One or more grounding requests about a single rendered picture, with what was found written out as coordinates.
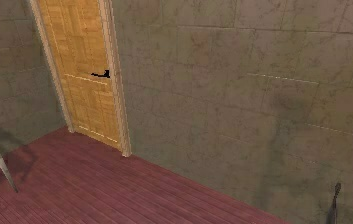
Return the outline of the light wooden room door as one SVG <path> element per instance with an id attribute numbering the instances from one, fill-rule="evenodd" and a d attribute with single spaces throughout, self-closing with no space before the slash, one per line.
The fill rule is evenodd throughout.
<path id="1" fill-rule="evenodd" d="M 68 130 L 132 154 L 111 0 L 28 0 Z M 109 70 L 110 78 L 92 76 Z"/>

